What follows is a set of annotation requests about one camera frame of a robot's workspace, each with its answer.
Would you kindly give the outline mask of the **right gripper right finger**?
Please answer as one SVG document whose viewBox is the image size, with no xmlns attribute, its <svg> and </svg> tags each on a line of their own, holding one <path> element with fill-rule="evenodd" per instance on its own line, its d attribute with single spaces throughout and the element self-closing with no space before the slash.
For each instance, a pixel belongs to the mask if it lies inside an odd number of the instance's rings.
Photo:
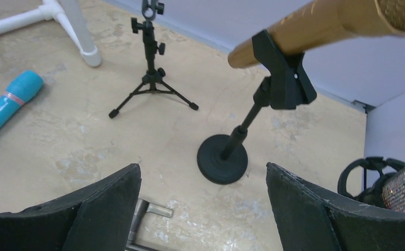
<svg viewBox="0 0 405 251">
<path fill-rule="evenodd" d="M 405 250 L 405 213 L 364 204 L 267 163 L 284 250 Z"/>
</svg>

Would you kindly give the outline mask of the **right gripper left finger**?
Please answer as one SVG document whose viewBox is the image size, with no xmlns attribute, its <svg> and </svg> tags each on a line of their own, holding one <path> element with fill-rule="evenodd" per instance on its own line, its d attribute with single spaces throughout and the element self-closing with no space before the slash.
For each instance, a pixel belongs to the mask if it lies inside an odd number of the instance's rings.
<svg viewBox="0 0 405 251">
<path fill-rule="evenodd" d="M 141 187 L 138 164 L 51 201 L 0 213 L 0 250 L 124 250 Z"/>
</svg>

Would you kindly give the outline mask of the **black tripod microphone stand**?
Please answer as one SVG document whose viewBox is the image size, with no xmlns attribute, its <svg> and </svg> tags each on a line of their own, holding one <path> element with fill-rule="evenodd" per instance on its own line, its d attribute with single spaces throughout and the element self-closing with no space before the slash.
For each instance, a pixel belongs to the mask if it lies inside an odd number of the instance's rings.
<svg viewBox="0 0 405 251">
<path fill-rule="evenodd" d="M 115 109 L 109 113 L 109 118 L 116 117 L 120 110 L 126 105 L 126 103 L 131 100 L 135 95 L 141 94 L 172 94 L 178 96 L 184 102 L 186 102 L 189 107 L 193 110 L 198 110 L 199 106 L 185 98 L 182 94 L 177 92 L 166 82 L 163 78 L 166 76 L 165 70 L 160 68 L 155 68 L 155 56 L 157 54 L 164 55 L 166 44 L 158 43 L 155 39 L 153 20 L 155 20 L 156 15 L 162 15 L 164 13 L 165 4 L 156 0 L 143 0 L 141 12 L 142 16 L 145 18 L 143 22 L 138 22 L 137 18 L 131 18 L 131 28 L 133 33 L 138 33 L 142 31 L 143 44 L 145 51 L 145 58 L 147 61 L 147 70 L 145 75 L 142 77 L 142 82 L 133 90 L 128 97 Z"/>
</svg>

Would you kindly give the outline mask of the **blue microphone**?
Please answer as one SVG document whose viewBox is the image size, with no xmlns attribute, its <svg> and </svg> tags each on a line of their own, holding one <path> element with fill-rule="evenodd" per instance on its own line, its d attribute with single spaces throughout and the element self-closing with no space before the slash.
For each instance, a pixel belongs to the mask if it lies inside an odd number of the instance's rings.
<svg viewBox="0 0 405 251">
<path fill-rule="evenodd" d="M 42 88 L 44 81 L 33 71 L 24 71 L 8 85 L 0 96 L 0 129 Z"/>
</svg>

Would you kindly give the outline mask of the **gold microphone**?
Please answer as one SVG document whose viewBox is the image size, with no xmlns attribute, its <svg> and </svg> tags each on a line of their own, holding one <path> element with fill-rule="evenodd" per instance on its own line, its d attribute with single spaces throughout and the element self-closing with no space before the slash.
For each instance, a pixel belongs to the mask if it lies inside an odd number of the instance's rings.
<svg viewBox="0 0 405 251">
<path fill-rule="evenodd" d="M 267 32 L 288 55 L 356 37 L 405 37 L 405 1 L 311 1 Z"/>
</svg>

